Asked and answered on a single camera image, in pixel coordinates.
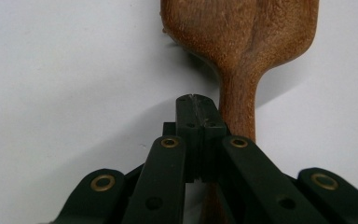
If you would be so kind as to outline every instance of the wooden spoon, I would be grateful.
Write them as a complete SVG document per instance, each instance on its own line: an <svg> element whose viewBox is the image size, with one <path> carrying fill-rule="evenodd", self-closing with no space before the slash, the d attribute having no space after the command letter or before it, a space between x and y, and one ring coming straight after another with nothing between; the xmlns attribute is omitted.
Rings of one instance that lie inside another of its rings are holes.
<svg viewBox="0 0 358 224"><path fill-rule="evenodd" d="M161 0L164 31L221 78L223 120L255 140L255 92L270 68L310 46L318 0Z"/></svg>

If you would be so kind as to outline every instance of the white background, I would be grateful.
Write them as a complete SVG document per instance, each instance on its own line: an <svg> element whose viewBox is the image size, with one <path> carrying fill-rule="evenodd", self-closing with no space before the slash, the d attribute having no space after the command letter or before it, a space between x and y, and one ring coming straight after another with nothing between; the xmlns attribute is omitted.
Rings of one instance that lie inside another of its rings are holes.
<svg viewBox="0 0 358 224"><path fill-rule="evenodd" d="M159 0L0 1L0 224L49 222L83 176L143 163L177 97L218 104L217 78L158 13ZM358 1L321 1L311 48L263 76L256 133L283 172L323 167L358 188Z"/></svg>

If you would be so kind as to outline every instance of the wooden handle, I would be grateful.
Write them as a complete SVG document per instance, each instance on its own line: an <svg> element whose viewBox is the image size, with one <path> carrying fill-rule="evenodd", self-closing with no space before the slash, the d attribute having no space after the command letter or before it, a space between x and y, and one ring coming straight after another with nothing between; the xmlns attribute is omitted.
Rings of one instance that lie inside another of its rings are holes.
<svg viewBox="0 0 358 224"><path fill-rule="evenodd" d="M221 78L220 111L234 134L255 140L255 91L270 68L305 52L318 0L161 0L166 33Z"/></svg>

